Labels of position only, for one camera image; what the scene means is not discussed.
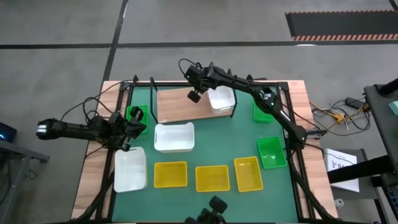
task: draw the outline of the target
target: white paper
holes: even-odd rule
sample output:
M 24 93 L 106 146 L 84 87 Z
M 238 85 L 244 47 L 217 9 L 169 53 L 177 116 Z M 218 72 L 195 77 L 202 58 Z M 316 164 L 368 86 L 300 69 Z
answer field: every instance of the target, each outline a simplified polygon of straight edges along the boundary
M 347 154 L 347 153 L 342 153 L 336 150 L 332 149 L 325 149 L 325 163 L 326 163 L 326 168 L 328 171 L 339 169 L 345 166 L 351 166 L 352 164 L 356 164 L 356 156 Z M 330 184 L 332 187 L 338 187 L 341 189 L 346 189 L 346 190 L 351 190 L 353 192 L 359 192 L 359 182 L 358 179 L 354 180 L 347 180 L 343 182 L 338 182 L 334 184 Z

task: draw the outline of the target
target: black floor mat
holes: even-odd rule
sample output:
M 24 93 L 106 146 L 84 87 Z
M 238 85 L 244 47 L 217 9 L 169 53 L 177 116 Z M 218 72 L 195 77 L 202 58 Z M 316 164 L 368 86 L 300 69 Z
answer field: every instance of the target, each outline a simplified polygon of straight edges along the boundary
M 318 40 L 398 39 L 398 11 L 287 12 L 292 38 Z

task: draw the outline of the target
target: wooden table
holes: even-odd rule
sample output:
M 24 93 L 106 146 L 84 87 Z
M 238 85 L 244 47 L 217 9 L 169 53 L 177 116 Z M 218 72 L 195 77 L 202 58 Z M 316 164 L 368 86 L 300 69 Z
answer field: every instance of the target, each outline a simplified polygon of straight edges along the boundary
M 261 81 L 261 82 L 288 82 L 290 98 L 294 111 L 302 116 L 303 118 L 314 122 L 311 112 L 310 103 L 308 100 L 307 91 L 303 80 L 273 80 L 273 81 Z M 114 85 L 117 81 L 104 82 L 103 90 Z M 116 102 L 119 94 L 119 85 L 115 85 L 107 92 L 103 93 L 99 100 L 105 104 L 111 111 L 116 109 Z M 127 100 L 127 93 L 123 96 L 121 113 L 124 113 L 125 105 Z M 98 105 L 98 113 L 102 116 L 109 116 L 110 113 L 106 111 L 101 105 Z M 313 126 L 298 116 L 295 117 L 296 123 L 303 126 L 305 129 L 312 129 Z M 308 143 L 319 146 L 320 143 L 315 139 L 308 139 Z M 87 154 L 95 149 L 99 148 L 100 145 L 97 142 L 89 142 Z M 303 150 L 303 158 L 305 168 L 307 171 L 308 182 L 311 191 L 317 197 L 319 202 L 324 206 L 329 214 L 337 217 L 337 211 L 331 188 L 326 173 L 325 163 L 323 161 L 322 152 L 319 149 L 314 149 L 310 146 L 306 146 Z M 73 206 L 72 218 L 79 217 L 90 203 L 95 198 L 96 194 L 100 191 L 101 180 L 103 176 L 104 164 L 106 159 L 106 149 L 101 149 L 98 152 L 88 157 L 84 164 L 81 172 L 80 183 L 76 194 L 75 204 Z M 300 200 L 302 204 L 304 217 L 308 217 L 307 203 L 305 196 L 301 189 L 299 189 Z M 103 216 L 107 215 L 109 206 L 110 190 L 108 191 L 104 207 Z

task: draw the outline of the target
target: orange striped edge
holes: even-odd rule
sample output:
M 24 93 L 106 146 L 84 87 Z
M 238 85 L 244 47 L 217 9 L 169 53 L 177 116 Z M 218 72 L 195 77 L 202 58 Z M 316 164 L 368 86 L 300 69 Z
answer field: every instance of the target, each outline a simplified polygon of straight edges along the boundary
M 357 10 L 357 11 L 303 11 L 303 12 L 285 12 L 285 14 L 300 14 L 300 13 L 361 13 L 361 12 L 398 12 L 393 9 L 387 10 Z
M 299 35 L 292 37 L 294 41 L 323 40 L 397 40 L 398 34 L 360 34 L 360 35 Z

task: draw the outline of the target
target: white box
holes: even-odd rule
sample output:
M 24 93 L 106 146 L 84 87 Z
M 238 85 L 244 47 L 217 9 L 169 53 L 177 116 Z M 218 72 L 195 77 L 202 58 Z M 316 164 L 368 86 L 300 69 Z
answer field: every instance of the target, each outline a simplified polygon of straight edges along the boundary
M 207 93 L 214 114 L 227 112 L 235 106 L 234 92 L 230 87 L 219 86 L 216 90 L 209 89 Z
M 117 150 L 114 162 L 114 191 L 127 192 L 147 187 L 147 157 L 141 147 Z
M 190 152 L 195 145 L 191 122 L 178 125 L 156 124 L 155 149 L 160 152 Z

